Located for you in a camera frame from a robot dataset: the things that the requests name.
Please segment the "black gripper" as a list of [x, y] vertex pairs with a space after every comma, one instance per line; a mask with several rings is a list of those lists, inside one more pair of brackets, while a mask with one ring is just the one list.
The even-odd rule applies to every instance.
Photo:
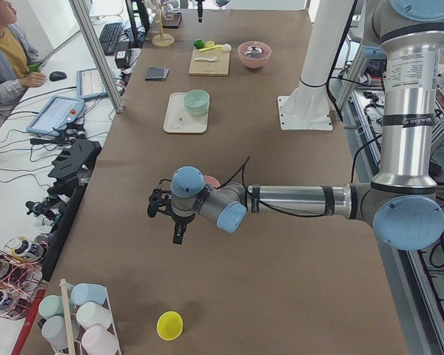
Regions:
[[182, 244], [185, 234], [185, 225], [191, 223], [195, 219], [195, 214], [191, 213], [189, 216], [182, 217], [174, 213], [171, 205], [171, 190], [163, 188], [164, 182], [171, 182], [171, 180], [161, 179], [158, 186], [153, 189], [153, 192], [148, 199], [149, 205], [147, 207], [147, 214], [150, 218], [155, 218], [157, 213], [170, 216], [175, 222], [172, 242], [174, 244]]

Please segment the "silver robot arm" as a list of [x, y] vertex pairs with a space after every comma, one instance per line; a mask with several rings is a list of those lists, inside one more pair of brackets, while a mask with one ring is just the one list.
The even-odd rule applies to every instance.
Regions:
[[228, 181], [215, 188], [198, 169], [184, 166], [175, 171], [169, 189], [153, 190], [149, 217], [171, 217], [177, 244], [198, 215], [232, 233], [247, 213], [268, 210], [362, 220], [379, 240], [399, 250], [415, 251], [435, 242], [444, 231], [444, 212], [428, 168], [444, 1], [370, 1], [363, 37], [387, 57], [380, 169], [369, 183], [246, 186]]

